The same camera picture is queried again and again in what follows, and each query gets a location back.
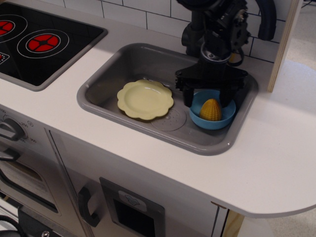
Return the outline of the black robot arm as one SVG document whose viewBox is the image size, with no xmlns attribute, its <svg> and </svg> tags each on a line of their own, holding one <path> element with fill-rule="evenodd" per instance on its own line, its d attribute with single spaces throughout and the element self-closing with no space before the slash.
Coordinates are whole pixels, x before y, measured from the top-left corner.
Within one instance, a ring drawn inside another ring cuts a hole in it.
<svg viewBox="0 0 316 237">
<path fill-rule="evenodd" d="M 180 0 L 192 13 L 182 33 L 186 54 L 198 58 L 176 72 L 176 88 L 182 91 L 184 104 L 191 107 L 195 89 L 217 89 L 224 108 L 244 87 L 248 73 L 230 64 L 234 52 L 248 42 L 247 7 L 244 0 Z"/>
</svg>

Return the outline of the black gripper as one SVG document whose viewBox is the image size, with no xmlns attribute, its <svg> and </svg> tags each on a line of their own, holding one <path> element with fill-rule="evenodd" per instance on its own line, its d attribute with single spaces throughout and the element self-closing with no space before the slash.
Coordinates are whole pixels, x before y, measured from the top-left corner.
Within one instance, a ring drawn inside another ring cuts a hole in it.
<svg viewBox="0 0 316 237">
<path fill-rule="evenodd" d="M 175 87 L 183 92 L 184 104 L 191 107 L 194 89 L 220 89 L 220 104 L 227 107 L 234 99 L 236 88 L 243 85 L 248 72 L 228 64 L 232 55 L 231 50 L 219 48 L 216 52 L 211 46 L 203 43 L 197 63 L 176 71 Z"/>
</svg>

